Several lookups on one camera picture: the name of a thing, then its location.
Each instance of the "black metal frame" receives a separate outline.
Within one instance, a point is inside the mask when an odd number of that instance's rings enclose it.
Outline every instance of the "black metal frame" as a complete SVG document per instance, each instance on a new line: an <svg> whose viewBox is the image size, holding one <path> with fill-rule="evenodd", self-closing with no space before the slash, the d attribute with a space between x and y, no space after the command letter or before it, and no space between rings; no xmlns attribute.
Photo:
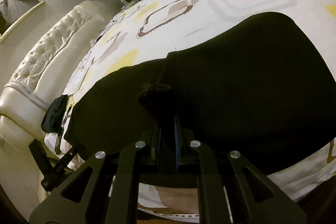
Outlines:
<svg viewBox="0 0 336 224"><path fill-rule="evenodd" d="M172 120L176 168L197 176L200 223L230 224L232 217L235 223L237 219L248 224L307 223L304 211L239 152L215 155L208 145L194 140L192 131L180 127L178 117ZM140 175L157 171L160 142L164 141L161 132L158 127L144 132L141 140L121 153L106 155L100 151L90 157L33 211L30 223L135 224ZM46 174L55 174L55 168ZM45 178L47 187L61 179ZM235 198L226 194L224 187L234 189L239 200L231 203ZM244 216L232 213L237 203Z"/></svg>

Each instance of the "black fabric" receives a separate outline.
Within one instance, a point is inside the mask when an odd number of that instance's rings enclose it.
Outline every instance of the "black fabric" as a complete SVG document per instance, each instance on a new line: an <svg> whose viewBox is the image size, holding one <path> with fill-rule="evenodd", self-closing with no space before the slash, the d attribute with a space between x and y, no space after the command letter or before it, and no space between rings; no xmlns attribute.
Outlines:
<svg viewBox="0 0 336 224"><path fill-rule="evenodd" d="M68 96L62 95L56 98L48 108L42 120L41 128L45 133L60 132L65 110L67 108Z"/></svg>
<svg viewBox="0 0 336 224"><path fill-rule="evenodd" d="M303 160L336 135L329 69L289 17L268 12L165 60L107 75L75 105L65 139L84 159L139 140L153 129L153 117L167 113L156 103L165 101L161 95L150 91L152 103L141 101L154 82L198 140L218 152L240 151L265 174Z"/></svg>

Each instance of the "patterned bedsheet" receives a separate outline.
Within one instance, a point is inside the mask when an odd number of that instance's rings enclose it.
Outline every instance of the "patterned bedsheet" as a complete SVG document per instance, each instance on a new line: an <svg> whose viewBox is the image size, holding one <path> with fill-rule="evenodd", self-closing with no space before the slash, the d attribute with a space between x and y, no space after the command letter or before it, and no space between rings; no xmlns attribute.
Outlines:
<svg viewBox="0 0 336 224"><path fill-rule="evenodd" d="M250 15L275 11L291 17L315 45L336 78L336 0L142 0L106 26L73 72L64 116L67 130L72 107L101 78L125 66L165 58L205 42ZM290 198L298 200L336 171L335 140L296 165L269 175ZM45 143L54 152L55 135ZM62 139L61 157L70 148ZM83 163L76 157L69 165ZM160 216L199 222L196 189L167 189L140 184L138 207Z"/></svg>

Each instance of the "yellow square pattern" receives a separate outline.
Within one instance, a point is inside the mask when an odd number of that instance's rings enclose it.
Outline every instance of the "yellow square pattern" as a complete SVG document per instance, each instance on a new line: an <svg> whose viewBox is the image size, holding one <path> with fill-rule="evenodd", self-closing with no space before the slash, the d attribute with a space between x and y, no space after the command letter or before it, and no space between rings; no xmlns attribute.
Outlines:
<svg viewBox="0 0 336 224"><path fill-rule="evenodd" d="M325 8L333 17L336 17L336 4L327 5Z"/></svg>
<svg viewBox="0 0 336 224"><path fill-rule="evenodd" d="M114 64L112 64L105 72L105 75L108 75L118 69L123 67L129 67L133 65L134 59L137 56L138 50L134 49L124 56L120 57Z"/></svg>
<svg viewBox="0 0 336 224"><path fill-rule="evenodd" d="M148 14L148 12L153 11L158 6L158 1L155 1L145 7L143 7L139 12L136 13L136 17L134 18L133 22L138 21L142 17Z"/></svg>

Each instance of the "wooden floor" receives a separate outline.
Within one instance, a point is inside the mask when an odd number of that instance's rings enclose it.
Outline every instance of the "wooden floor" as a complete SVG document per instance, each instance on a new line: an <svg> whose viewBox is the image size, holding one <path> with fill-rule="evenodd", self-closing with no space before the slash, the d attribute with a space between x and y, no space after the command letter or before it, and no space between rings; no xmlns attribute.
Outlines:
<svg viewBox="0 0 336 224"><path fill-rule="evenodd" d="M161 220L161 219L151 219L151 220L138 220L137 224L185 224L186 222L175 221L175 220Z"/></svg>

